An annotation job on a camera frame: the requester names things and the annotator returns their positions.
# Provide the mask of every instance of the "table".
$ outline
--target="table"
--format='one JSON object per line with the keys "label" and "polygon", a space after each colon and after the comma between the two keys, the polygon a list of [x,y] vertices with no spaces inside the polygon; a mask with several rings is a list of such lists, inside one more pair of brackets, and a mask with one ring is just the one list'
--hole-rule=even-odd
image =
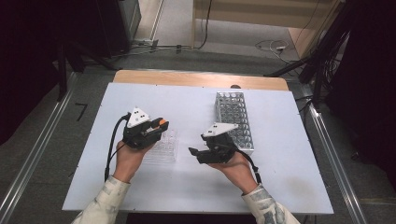
{"label": "table", "polygon": [[[297,107],[283,79],[166,71],[119,71],[116,74],[114,82],[107,87],[63,210],[83,209],[100,190],[113,126],[125,110],[138,104],[153,118],[168,119],[170,129],[177,129],[177,161],[144,161],[120,210],[249,213],[239,198],[240,190],[219,171],[199,164],[187,150],[187,147],[205,149],[199,135],[214,121],[210,114],[214,112],[216,91],[229,91],[234,84],[244,88],[255,144],[252,159],[261,167],[264,186],[293,213],[332,214]],[[255,87],[272,90],[253,90]],[[278,137],[271,137],[279,132],[293,137],[288,141],[277,134]],[[116,138],[120,139],[121,128],[118,133]]]}
{"label": "table", "polygon": [[[192,46],[195,19],[206,19],[209,1],[193,2]],[[340,3],[341,0],[214,0],[210,20],[289,27],[294,46],[303,58],[316,45],[322,31],[332,24]]]}

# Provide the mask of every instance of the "gray floor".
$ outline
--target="gray floor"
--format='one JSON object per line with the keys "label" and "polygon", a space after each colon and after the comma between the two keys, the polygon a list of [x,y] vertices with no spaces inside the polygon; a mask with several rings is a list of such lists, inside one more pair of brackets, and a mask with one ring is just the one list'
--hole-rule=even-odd
{"label": "gray floor", "polygon": [[[186,35],[184,37],[181,35],[175,36],[175,34],[173,37],[166,37],[166,35],[168,33],[161,33],[161,30],[157,31],[156,34],[162,44],[183,44],[182,39],[188,39]],[[284,31],[272,35],[278,36],[279,39],[290,39]],[[285,65],[284,62],[274,58],[271,52],[265,52],[268,53],[267,55],[249,55],[251,49],[242,46],[237,50],[237,52],[240,52],[240,55],[238,55],[234,52],[224,51],[225,49],[222,47],[215,48],[214,42],[211,39],[208,40],[208,46],[212,45],[210,50],[182,51],[180,54],[176,54],[174,50],[164,50],[155,53],[123,56],[112,59],[111,62],[125,69],[208,71],[247,76],[269,74]],[[289,60],[295,60],[293,53],[290,53],[288,57]],[[77,215],[76,212],[62,211],[62,205],[105,93],[106,85],[112,81],[114,74],[115,72],[107,71],[100,65],[91,65],[87,67],[84,74],[78,75],[75,91],[9,223],[70,223]],[[294,72],[290,75],[286,74],[284,78],[289,81],[290,90],[298,98],[303,95],[301,84],[293,76],[295,76]],[[56,98],[57,88],[54,88],[26,118],[12,138],[0,146],[0,193],[2,197],[5,196],[9,184],[21,168],[50,116]],[[81,106],[76,105],[76,103],[88,104],[87,110],[80,121],[77,121],[77,119],[81,113]],[[297,106],[299,108],[304,106],[304,101],[297,102]],[[322,106],[322,116],[325,118],[328,132],[358,198],[395,198],[395,191],[389,184],[384,172],[372,164],[350,159],[354,149],[349,143],[347,129],[338,118],[331,114],[325,105]],[[334,209],[334,215],[318,216],[318,223],[352,223],[329,160],[318,137],[318,132],[309,116],[306,120],[306,128],[318,156],[318,167],[324,182],[328,186],[327,191]],[[368,202],[363,203],[362,208],[369,223],[393,223],[396,219],[393,212],[395,204]],[[125,220],[126,214],[120,214],[117,223],[125,223]]]}

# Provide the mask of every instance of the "long sleeve shirt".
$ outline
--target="long sleeve shirt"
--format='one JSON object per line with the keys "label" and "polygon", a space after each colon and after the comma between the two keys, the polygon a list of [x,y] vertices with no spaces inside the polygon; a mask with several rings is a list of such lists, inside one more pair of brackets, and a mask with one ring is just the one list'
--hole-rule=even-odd
{"label": "long sleeve shirt", "polygon": [[[78,214],[73,224],[114,223],[130,186],[131,184],[123,183],[110,176],[96,198]],[[262,185],[249,194],[243,195],[242,198],[258,224],[299,223],[290,211],[277,203]]]}

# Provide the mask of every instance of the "person's left hand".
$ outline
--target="person's left hand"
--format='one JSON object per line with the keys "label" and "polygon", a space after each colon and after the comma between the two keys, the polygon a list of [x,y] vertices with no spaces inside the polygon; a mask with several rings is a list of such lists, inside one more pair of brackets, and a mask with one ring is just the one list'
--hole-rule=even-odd
{"label": "person's left hand", "polygon": [[117,148],[120,150],[117,152],[117,165],[113,177],[124,183],[129,183],[142,163],[146,152],[154,147],[154,145],[152,144],[144,149],[136,149],[128,147],[122,141],[119,141]]}

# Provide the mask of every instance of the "floor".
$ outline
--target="floor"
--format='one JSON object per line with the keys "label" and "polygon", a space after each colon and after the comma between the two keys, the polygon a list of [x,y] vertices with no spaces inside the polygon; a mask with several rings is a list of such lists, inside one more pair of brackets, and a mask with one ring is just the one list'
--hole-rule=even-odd
{"label": "floor", "polygon": [[[155,6],[153,8],[158,10],[159,3],[161,2],[158,1],[157,5],[153,4]],[[153,39],[159,39],[160,45],[190,44],[190,6],[191,1],[164,1],[157,29],[154,33],[142,32],[141,38],[150,38],[150,35],[154,34]],[[200,36],[202,29],[201,21],[196,23],[195,39],[198,45],[202,41]],[[243,32],[230,35],[240,30]],[[260,41],[267,40],[270,43],[278,41],[277,44],[289,43],[288,50],[278,55],[281,59],[269,50],[268,42],[262,42],[260,48],[256,46]],[[247,26],[217,21],[209,23],[208,39],[205,47],[200,51],[183,51],[176,54],[174,49],[169,49],[150,54],[132,54],[142,51],[144,49],[137,49],[130,52],[130,55],[110,61],[126,69],[209,71],[261,76],[285,66],[286,63],[282,59],[299,60],[285,28]],[[300,71],[301,69],[296,69],[282,76],[288,81],[295,98],[306,95],[304,92],[306,87],[296,79]],[[113,71],[107,71],[100,65],[90,65],[84,74],[72,76],[75,78],[74,91],[68,102],[65,102],[64,112],[56,121],[57,125],[51,131],[49,141],[43,146],[45,150],[39,155],[41,160],[32,168],[30,180],[23,186],[23,194],[14,212],[8,217],[8,223],[70,223],[77,215],[77,212],[62,211],[64,197],[106,90],[106,84],[112,81],[114,74]],[[35,141],[40,138],[41,131],[45,129],[53,108],[58,106],[56,104],[57,91],[58,89],[54,88],[26,118],[11,139],[0,146],[0,193],[3,199],[7,196],[10,184],[13,183],[29,153],[35,148]],[[297,101],[296,104],[302,108],[305,101]],[[87,105],[87,108],[81,119],[78,119],[81,115],[81,105]],[[366,223],[392,223],[396,218],[393,212],[396,194],[384,172],[372,164],[350,159],[354,149],[349,143],[347,127],[332,115],[326,105],[321,106],[321,111],[334,148],[361,203],[363,214],[367,219]],[[328,186],[327,190],[334,209],[334,215],[318,216],[318,223],[354,223],[309,112],[305,125],[311,137],[313,149],[316,151],[318,167]],[[297,218],[300,221],[304,220],[303,216],[297,216]],[[117,223],[125,223],[126,219],[127,215],[121,213]],[[313,222],[312,217],[307,221],[307,223]]]}

